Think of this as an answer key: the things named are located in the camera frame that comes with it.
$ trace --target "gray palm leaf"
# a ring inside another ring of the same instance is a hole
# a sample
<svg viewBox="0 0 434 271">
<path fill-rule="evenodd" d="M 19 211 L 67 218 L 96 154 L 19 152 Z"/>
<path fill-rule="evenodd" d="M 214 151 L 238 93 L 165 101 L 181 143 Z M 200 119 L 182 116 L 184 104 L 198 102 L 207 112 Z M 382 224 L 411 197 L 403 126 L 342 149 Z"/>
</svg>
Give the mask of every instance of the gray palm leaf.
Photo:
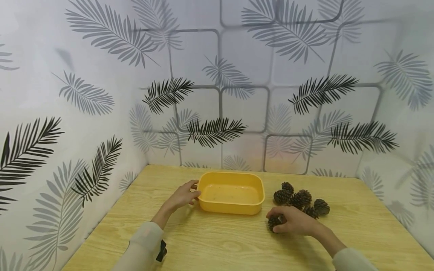
<svg viewBox="0 0 434 271">
<path fill-rule="evenodd" d="M 338 39 L 344 39 L 351 43 L 360 43 L 359 37 L 362 34 L 360 32 L 360 26 L 355 25 L 361 18 L 365 15 L 362 11 L 365 9 L 361 7 L 361 0 L 318 0 L 319 4 L 319 14 L 325 20 L 331 20 L 336 17 L 342 6 L 342 13 L 339 18 L 333 22 L 322 23 L 321 27 L 325 29 L 325 34 L 327 35 L 327 40 L 330 40 L 330 44 L 336 41 L 336 33 L 339 28 Z"/>
<path fill-rule="evenodd" d="M 137 178 L 137 173 L 129 171 L 127 172 L 127 174 L 125 174 L 125 176 L 119 182 L 119 189 L 122 193 L 128 189 L 128 187 L 133 183 L 135 178 Z"/>
<path fill-rule="evenodd" d="M 193 111 L 189 109 L 182 110 L 179 114 L 178 123 L 181 131 L 178 131 L 176 118 L 172 117 L 167 122 L 166 126 L 163 127 L 163 131 L 166 133 L 160 135 L 156 148 L 163 150 L 165 149 L 166 152 L 164 153 L 164 156 L 166 156 L 168 150 L 170 150 L 172 154 L 182 150 L 182 147 L 187 145 L 188 137 L 190 136 L 188 131 L 186 131 L 187 124 L 196 120 L 201 120 L 198 113 L 193 113 Z"/>
<path fill-rule="evenodd" d="M 199 163 L 193 163 L 193 162 L 185 162 L 182 164 L 183 167 L 201 167 L 201 168 L 208 168 L 206 165 L 199 165 Z"/>
<path fill-rule="evenodd" d="M 424 152 L 413 169 L 412 205 L 434 211 L 434 146 Z"/>
<path fill-rule="evenodd" d="M 384 200 L 384 185 L 380 175 L 369 167 L 365 167 L 362 173 L 361 180 L 369 187 L 369 189 L 379 198 Z"/>
<path fill-rule="evenodd" d="M 426 62 L 418 60 L 419 56 L 413 53 L 403 55 L 403 50 L 396 58 L 387 51 L 386 54 L 390 61 L 383 61 L 374 66 L 383 76 L 385 83 L 395 89 L 401 100 L 407 100 L 407 105 L 412 111 L 428 105 L 432 98 L 433 80 L 426 69 Z"/>
<path fill-rule="evenodd" d="M 121 62 L 130 60 L 129 65 L 140 63 L 145 68 L 145 57 L 158 65 L 147 53 L 157 49 L 152 42 L 152 37 L 147 37 L 146 32 L 138 28 L 136 22 L 122 19 L 116 10 L 108 5 L 103 8 L 98 0 L 95 3 L 88 0 L 70 1 L 81 13 L 68 11 L 65 13 L 73 31 L 85 33 L 83 39 L 91 38 L 91 45 L 108 49 L 108 53 L 118 55 Z"/>
<path fill-rule="evenodd" d="M 205 58 L 211 66 L 204 67 L 202 71 L 205 71 L 220 89 L 225 88 L 229 95 L 243 100 L 255 94 L 250 78 L 237 70 L 234 64 L 228 63 L 224 58 L 218 59 L 217 56 L 214 58 L 214 63 L 206 56 Z"/>
<path fill-rule="evenodd" d="M 238 155 L 228 155 L 223 159 L 223 169 L 252 171 L 247 162 Z"/>
<path fill-rule="evenodd" d="M 1 271 L 33 271 L 31 259 L 25 263 L 23 255 L 18 256 L 15 252 L 8 261 L 3 247 L 0 247 L 0 270 Z"/>
<path fill-rule="evenodd" d="M 2 52 L 0 51 L 0 69 L 6 70 L 6 71 L 13 71 L 16 69 L 19 69 L 19 67 L 10 67 L 10 64 L 13 62 L 13 60 L 10 60 L 9 57 L 12 55 L 12 53 L 9 52 Z"/>
<path fill-rule="evenodd" d="M 139 21 L 148 28 L 147 34 L 161 51 L 166 45 L 176 50 L 182 50 L 180 37 L 175 31 L 178 29 L 177 18 L 166 0 L 132 0 L 133 9 L 139 16 Z"/>
<path fill-rule="evenodd" d="M 245 7 L 241 19 L 243 26 L 249 27 L 248 32 L 255 32 L 253 38 L 279 48 L 276 53 L 289 55 L 288 60 L 296 62 L 303 57 L 306 64 L 312 52 L 324 62 L 314 47 L 328 42 L 325 29 L 316 23 L 298 23 L 312 21 L 312 11 L 308 14 L 306 6 L 299 9 L 295 1 L 289 0 L 250 0 L 250 3 L 253 8 Z"/>
<path fill-rule="evenodd" d="M 112 112 L 115 100 L 104 89 L 84 83 L 83 79 L 76 77 L 72 72 L 67 75 L 63 71 L 65 80 L 54 73 L 53 75 L 66 85 L 60 89 L 59 97 L 63 94 L 63 97 L 67 101 L 71 101 L 71 104 L 81 112 L 91 115 L 109 114 Z"/>
<path fill-rule="evenodd" d="M 57 167 L 57 172 L 53 173 L 54 181 L 47 180 L 49 193 L 40 193 L 40 197 L 36 199 L 38 206 L 33 208 L 33 216 L 38 218 L 38 221 L 26 226 L 36 234 L 24 238 L 37 243 L 30 248 L 34 250 L 31 256 L 35 270 L 46 270 L 52 258 L 54 270 L 57 252 L 68 250 L 68 243 L 75 237 L 83 209 L 79 195 L 72 188 L 75 178 L 85 168 L 87 165 L 83 160 L 78 160 L 75 165 L 72 161 L 63 163 L 61 167 Z"/>
<path fill-rule="evenodd" d="M 315 176 L 325 176 L 325 177 L 342 177 L 342 178 L 346 178 L 345 175 L 342 174 L 342 172 L 336 172 L 333 174 L 332 170 L 326 170 L 326 169 L 322 169 L 322 168 L 317 168 L 315 169 L 315 171 L 312 171 L 312 173 Z"/>
<path fill-rule="evenodd" d="M 401 202 L 394 200 L 387 205 L 387 208 L 406 229 L 414 224 L 414 214 L 408 211 Z"/>
<path fill-rule="evenodd" d="M 340 123 L 351 123 L 352 116 L 343 111 L 335 110 L 328 114 L 323 114 L 319 120 L 314 120 L 306 129 L 302 129 L 302 134 L 310 135 L 309 137 L 299 137 L 290 146 L 290 153 L 297 154 L 295 160 L 301 155 L 304 160 L 307 157 L 313 157 L 318 152 L 327 147 L 330 141 L 330 134 L 328 133 L 332 128 Z"/>
<path fill-rule="evenodd" d="M 268 134 L 289 134 L 291 130 L 291 116 L 289 105 L 274 105 L 268 114 Z M 288 153 L 292 137 L 271 136 L 267 139 L 267 156 L 274 158 L 282 153 Z"/>
<path fill-rule="evenodd" d="M 136 104 L 130 110 L 131 135 L 134 145 L 147 153 L 157 146 L 157 134 L 152 131 L 151 116 L 141 104 Z"/>
</svg>

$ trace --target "wooden table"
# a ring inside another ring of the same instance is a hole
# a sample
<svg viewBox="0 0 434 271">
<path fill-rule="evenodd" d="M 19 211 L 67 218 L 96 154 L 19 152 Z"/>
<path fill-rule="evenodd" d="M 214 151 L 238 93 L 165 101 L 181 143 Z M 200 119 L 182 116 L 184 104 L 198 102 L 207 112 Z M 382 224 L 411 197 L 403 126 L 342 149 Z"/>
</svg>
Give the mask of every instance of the wooden table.
<svg viewBox="0 0 434 271">
<path fill-rule="evenodd" d="M 122 195 L 64 271 L 107 271 L 121 257 L 136 229 L 149 221 L 176 188 L 210 169 L 149 165 Z M 283 181 L 307 189 L 331 206 L 320 221 L 347 245 L 361 251 L 381 271 L 434 270 L 434 261 L 369 188 L 353 178 L 255 173 L 266 200 L 254 216 L 204 212 L 199 205 L 178 210 L 166 226 L 168 254 L 155 270 L 264 271 L 334 270 L 313 238 L 273 234 L 266 213 Z"/>
</svg>

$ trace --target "wall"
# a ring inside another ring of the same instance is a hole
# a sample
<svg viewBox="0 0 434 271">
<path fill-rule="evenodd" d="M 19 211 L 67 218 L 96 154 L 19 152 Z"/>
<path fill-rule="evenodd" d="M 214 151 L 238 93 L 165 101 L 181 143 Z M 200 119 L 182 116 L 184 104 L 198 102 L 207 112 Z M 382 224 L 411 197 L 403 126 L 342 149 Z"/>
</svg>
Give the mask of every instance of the wall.
<svg viewBox="0 0 434 271">
<path fill-rule="evenodd" d="M 1 6 L 6 266 L 60 270 L 147 163 L 356 176 L 434 254 L 428 0 Z"/>
</svg>

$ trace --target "yellow container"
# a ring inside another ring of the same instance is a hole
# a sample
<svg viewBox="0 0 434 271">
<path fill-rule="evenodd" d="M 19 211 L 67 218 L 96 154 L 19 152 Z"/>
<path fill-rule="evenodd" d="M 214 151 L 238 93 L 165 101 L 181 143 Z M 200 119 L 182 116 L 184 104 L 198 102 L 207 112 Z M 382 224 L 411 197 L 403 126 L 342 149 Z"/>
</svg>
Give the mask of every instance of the yellow container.
<svg viewBox="0 0 434 271">
<path fill-rule="evenodd" d="M 250 173 L 207 172 L 197 189 L 199 204 L 207 212 L 255 215 L 265 199 L 262 180 Z"/>
</svg>

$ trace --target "right hand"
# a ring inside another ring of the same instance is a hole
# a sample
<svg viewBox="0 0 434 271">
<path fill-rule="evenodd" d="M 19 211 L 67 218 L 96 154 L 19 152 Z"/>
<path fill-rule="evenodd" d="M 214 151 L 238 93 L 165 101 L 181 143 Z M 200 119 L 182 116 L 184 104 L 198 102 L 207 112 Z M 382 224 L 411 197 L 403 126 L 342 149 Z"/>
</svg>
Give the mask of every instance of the right hand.
<svg viewBox="0 0 434 271">
<path fill-rule="evenodd" d="M 321 223 L 298 210 L 293 206 L 279 206 L 272 208 L 267 218 L 272 215 L 283 215 L 283 224 L 277 225 L 273 228 L 273 232 L 289 232 L 298 235 L 313 236 L 318 228 L 322 226 Z"/>
</svg>

